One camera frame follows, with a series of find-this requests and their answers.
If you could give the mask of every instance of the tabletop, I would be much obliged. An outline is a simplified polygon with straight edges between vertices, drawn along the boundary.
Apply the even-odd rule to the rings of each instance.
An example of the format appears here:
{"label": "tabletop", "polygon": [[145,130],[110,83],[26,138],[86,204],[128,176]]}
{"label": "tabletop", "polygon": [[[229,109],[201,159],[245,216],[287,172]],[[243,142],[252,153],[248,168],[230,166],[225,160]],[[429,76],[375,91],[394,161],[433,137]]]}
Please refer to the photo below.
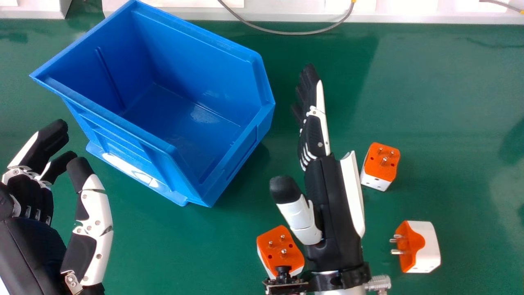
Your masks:
{"label": "tabletop", "polygon": [[[113,211],[107,294],[263,294],[256,237],[285,224],[269,179],[303,186],[290,113],[298,74],[324,83],[332,150],[398,148],[386,192],[363,187],[365,259],[390,294],[520,294],[524,270],[524,27],[348,23],[315,36],[276,36],[239,22],[195,22],[259,52],[276,100],[272,128],[213,208],[179,207],[87,154],[61,100],[28,75],[103,19],[73,1],[66,20],[0,20],[0,164],[42,126],[69,123],[67,149],[90,160]],[[322,24],[265,24],[312,29]],[[75,194],[53,187],[53,226],[67,243]],[[404,274],[388,239],[403,220],[433,222],[442,265]]]}

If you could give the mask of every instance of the blue container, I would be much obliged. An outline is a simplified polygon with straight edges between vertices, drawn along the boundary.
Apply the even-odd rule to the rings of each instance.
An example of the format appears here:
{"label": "blue container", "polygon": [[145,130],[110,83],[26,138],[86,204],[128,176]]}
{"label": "blue container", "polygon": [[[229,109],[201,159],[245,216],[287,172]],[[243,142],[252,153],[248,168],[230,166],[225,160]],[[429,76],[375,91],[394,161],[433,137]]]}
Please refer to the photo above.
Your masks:
{"label": "blue container", "polygon": [[271,125],[261,56],[130,1],[30,75],[86,149],[178,205],[211,207]]}

